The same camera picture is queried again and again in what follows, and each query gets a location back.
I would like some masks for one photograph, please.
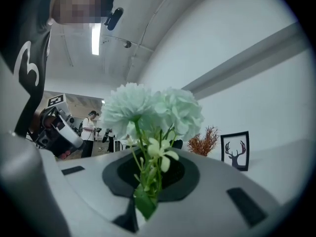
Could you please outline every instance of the sleeve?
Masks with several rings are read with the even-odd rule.
[[[82,127],[85,128],[85,127],[89,127],[89,119],[88,118],[85,118],[82,122]]]

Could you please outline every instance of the black cap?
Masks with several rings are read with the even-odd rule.
[[[90,115],[91,115],[91,114],[95,114],[96,116],[99,116],[99,114],[98,114],[96,111],[91,111],[91,112],[90,112]]]

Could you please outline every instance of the ceiling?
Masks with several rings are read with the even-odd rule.
[[[48,100],[54,96],[62,94],[61,92],[45,91],[43,98],[39,104],[38,110],[42,111],[47,107]],[[85,118],[88,113],[95,110],[101,113],[102,99],[79,96],[73,94],[66,94],[66,101],[69,106],[71,114],[76,118]]]
[[[113,31],[102,26],[98,56],[91,53],[91,29],[53,24],[46,79],[114,87],[136,82],[168,30],[195,1],[114,0],[113,11],[122,7],[124,14]],[[127,40],[130,48],[123,46]]]

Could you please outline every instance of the dried branch decoration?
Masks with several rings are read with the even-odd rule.
[[[205,136],[201,138],[201,133],[189,140],[188,148],[190,152],[198,155],[207,156],[217,145],[219,138],[217,127],[208,126],[205,130]]]

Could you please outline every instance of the person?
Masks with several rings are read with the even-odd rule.
[[[107,0],[22,1],[14,25],[6,32],[0,49],[13,78],[30,96],[17,117],[14,129],[17,135],[26,137],[30,127],[38,127],[35,112],[44,92],[52,24],[85,26],[103,23],[109,15],[108,7],[112,9]]]
[[[108,136],[109,136],[108,152],[113,153],[114,152],[114,137],[115,137],[115,135],[113,134],[112,129],[110,129]]]
[[[97,116],[97,112],[91,111],[89,113],[89,117],[85,118],[82,122],[81,138],[85,142],[85,147],[83,148],[81,158],[91,157],[92,155],[94,131],[95,131],[93,120],[95,119],[96,116]]]

